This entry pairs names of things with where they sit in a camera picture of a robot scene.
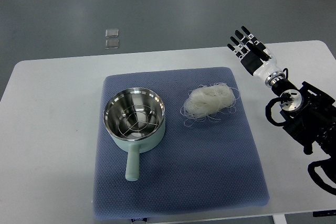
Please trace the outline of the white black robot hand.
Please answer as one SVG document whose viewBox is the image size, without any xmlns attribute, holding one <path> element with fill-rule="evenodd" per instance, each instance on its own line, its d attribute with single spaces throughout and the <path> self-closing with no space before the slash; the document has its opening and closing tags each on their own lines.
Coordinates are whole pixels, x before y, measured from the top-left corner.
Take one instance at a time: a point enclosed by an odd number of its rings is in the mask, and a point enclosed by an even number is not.
<svg viewBox="0 0 336 224">
<path fill-rule="evenodd" d="M 271 87 L 277 80 L 283 79 L 285 73 L 277 66 L 277 60 L 272 52 L 258 40 L 245 26 L 236 30 L 230 37 L 231 44 L 227 47 L 240 60 L 246 71 L 258 77 Z"/>
</svg>

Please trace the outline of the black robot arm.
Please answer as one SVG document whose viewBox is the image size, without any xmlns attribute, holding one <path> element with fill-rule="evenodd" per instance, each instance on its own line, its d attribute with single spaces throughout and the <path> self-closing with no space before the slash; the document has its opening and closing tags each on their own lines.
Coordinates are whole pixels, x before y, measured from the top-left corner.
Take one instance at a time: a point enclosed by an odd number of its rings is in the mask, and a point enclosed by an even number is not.
<svg viewBox="0 0 336 224">
<path fill-rule="evenodd" d="M 301 144 L 306 155 L 312 154 L 316 142 L 330 156 L 309 164 L 308 173 L 320 188 L 334 195 L 335 188 L 323 181 L 316 168 L 335 182 L 335 99 L 307 82 L 298 89 L 281 72 L 268 76 L 267 84 L 276 98 L 266 105 L 266 119 Z"/>
</svg>

